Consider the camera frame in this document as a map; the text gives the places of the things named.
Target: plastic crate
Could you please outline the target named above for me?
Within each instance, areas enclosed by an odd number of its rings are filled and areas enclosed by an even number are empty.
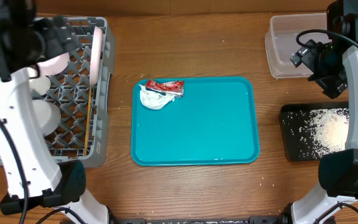
[[[109,127],[107,100],[109,80],[114,70],[116,38],[103,17],[67,17],[67,28],[76,35],[82,47],[70,52],[67,68],[49,77],[51,88],[40,96],[33,91],[33,99],[45,100],[60,108],[62,119],[58,128],[45,137],[56,162],[74,159],[85,167],[101,166],[106,158]],[[99,80],[93,86],[88,147],[85,149],[86,115],[89,99],[89,70],[94,27],[103,31]]]

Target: black cable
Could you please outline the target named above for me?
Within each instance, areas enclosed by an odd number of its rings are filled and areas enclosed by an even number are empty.
[[[342,207],[348,207],[351,208],[353,211],[358,213],[358,208],[356,208],[353,205],[350,205],[348,203],[343,203],[343,202],[339,202],[337,203],[335,206],[333,206],[332,208],[330,208],[327,212],[325,212],[324,214],[322,214],[320,217],[318,217],[315,221],[315,224],[319,223],[321,220],[323,220],[324,218],[326,218],[329,214],[331,214],[333,211],[335,211],[335,209],[340,208],[343,209]]]
[[[84,222],[84,220],[82,220],[82,218],[77,215],[77,213],[75,213],[73,210],[69,209],[69,208],[65,208],[65,207],[60,207],[60,208],[57,208],[53,211],[51,211],[50,213],[46,214],[44,217],[42,217],[36,224],[41,224],[42,222],[44,222],[47,218],[49,218],[51,215],[55,214],[55,213],[58,213],[58,212],[62,212],[62,211],[65,211],[65,213],[70,213],[70,215],[74,216],[74,218],[76,218],[80,224],[86,224]]]
[[[351,44],[355,47],[357,47],[358,49],[358,43],[354,42],[352,39],[344,36],[344,35],[341,35],[341,34],[337,34],[335,32],[332,32],[332,31],[328,31],[328,30],[322,30],[322,29],[311,29],[311,30],[305,30],[303,32],[300,32],[297,37],[296,37],[296,42],[302,46],[302,47],[307,47],[307,48],[310,48],[311,46],[307,45],[307,44],[304,44],[302,42],[300,42],[299,38],[305,34],[310,34],[310,33],[322,33],[322,34],[327,34],[327,35],[331,35],[331,36],[334,36],[334,37],[337,37],[345,42],[347,42],[348,44]]]
[[[13,157],[15,158],[15,162],[17,165],[17,170],[19,171],[19,175],[20,175],[20,178],[22,181],[23,192],[24,192],[24,203],[23,203],[22,216],[20,217],[19,223],[23,224],[24,220],[25,220],[25,215],[27,214],[27,209],[29,207],[29,186],[27,184],[27,179],[25,178],[25,175],[24,175],[24,169],[23,169],[22,161],[20,160],[20,157],[19,157],[19,153],[17,152],[17,149],[15,147],[15,144],[13,143],[11,135],[7,131],[5,124],[4,124],[4,122],[1,121],[1,119],[0,119],[0,128],[1,128],[2,133],[5,135],[6,141],[8,142],[9,146],[11,147]]]

